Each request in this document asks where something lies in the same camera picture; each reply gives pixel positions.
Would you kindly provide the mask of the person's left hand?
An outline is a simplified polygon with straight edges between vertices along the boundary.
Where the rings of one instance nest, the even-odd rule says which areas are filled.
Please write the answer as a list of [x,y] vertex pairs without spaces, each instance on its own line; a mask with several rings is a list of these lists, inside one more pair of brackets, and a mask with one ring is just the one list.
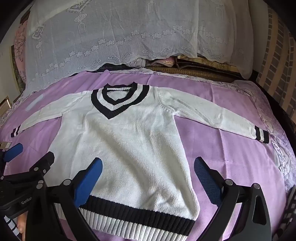
[[22,234],[22,241],[26,240],[26,223],[27,223],[27,212],[22,213],[17,219],[17,228]]

